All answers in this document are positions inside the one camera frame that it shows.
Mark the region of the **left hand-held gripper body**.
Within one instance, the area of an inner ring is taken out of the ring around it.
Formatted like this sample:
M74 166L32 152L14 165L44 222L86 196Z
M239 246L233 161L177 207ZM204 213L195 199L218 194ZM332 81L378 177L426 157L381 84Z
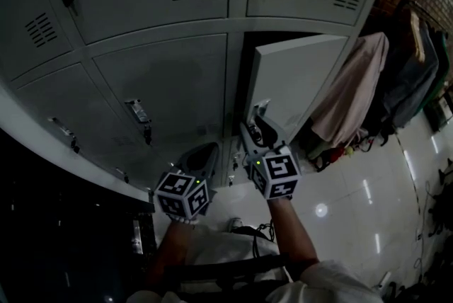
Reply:
M207 208L216 194L212 189L212 177L197 184L194 175L182 171L164 173L154 191L162 212L169 217L186 219L206 215Z

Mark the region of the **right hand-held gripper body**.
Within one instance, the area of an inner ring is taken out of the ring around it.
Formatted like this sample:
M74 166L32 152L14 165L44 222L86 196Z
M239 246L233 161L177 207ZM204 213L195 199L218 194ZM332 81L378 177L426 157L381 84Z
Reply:
M245 170L266 200L290 197L302 179L299 164L286 144L248 158Z

